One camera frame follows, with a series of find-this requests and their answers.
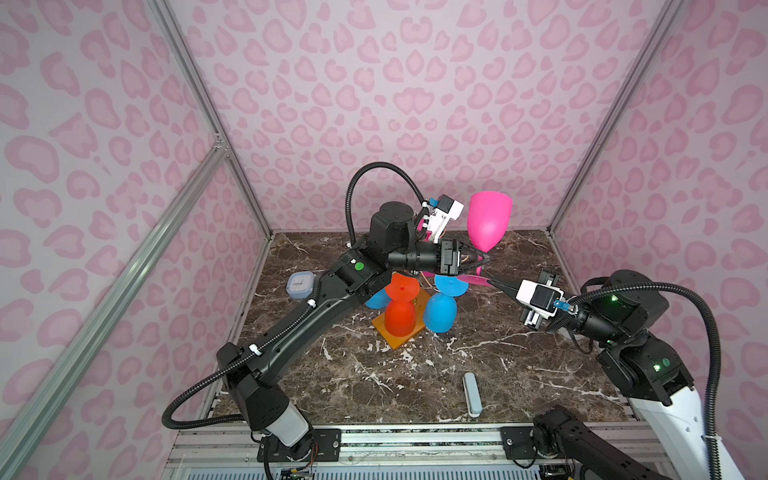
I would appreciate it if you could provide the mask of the pink wine glass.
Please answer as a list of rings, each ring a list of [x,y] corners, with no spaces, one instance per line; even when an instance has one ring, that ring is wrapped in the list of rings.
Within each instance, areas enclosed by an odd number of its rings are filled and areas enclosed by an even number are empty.
[[[467,231],[471,244],[486,253],[484,261],[505,236],[512,207],[512,198],[496,191],[477,192],[470,198]]]

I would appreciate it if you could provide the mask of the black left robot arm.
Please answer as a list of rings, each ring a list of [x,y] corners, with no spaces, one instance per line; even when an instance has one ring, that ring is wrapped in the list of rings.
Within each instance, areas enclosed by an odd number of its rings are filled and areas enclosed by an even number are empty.
[[[250,429],[283,446],[307,449],[311,425],[278,382],[287,368],[335,322],[390,284],[394,272],[458,276],[488,263],[488,255],[455,239],[419,240],[414,211],[387,202],[361,236],[319,276],[309,297],[248,347],[225,344],[216,354],[223,384]]]

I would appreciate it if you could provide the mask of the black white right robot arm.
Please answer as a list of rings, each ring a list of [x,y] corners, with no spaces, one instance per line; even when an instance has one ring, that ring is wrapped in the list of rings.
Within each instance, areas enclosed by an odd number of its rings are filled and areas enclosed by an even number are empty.
[[[564,329],[598,345],[603,372],[651,427],[680,478],[742,478],[717,433],[721,340],[715,316],[699,294],[633,270],[589,279],[576,293],[543,281],[488,283],[546,321],[547,332]],[[703,321],[709,364],[702,393],[679,353],[650,330],[669,307],[668,293],[687,299]]]

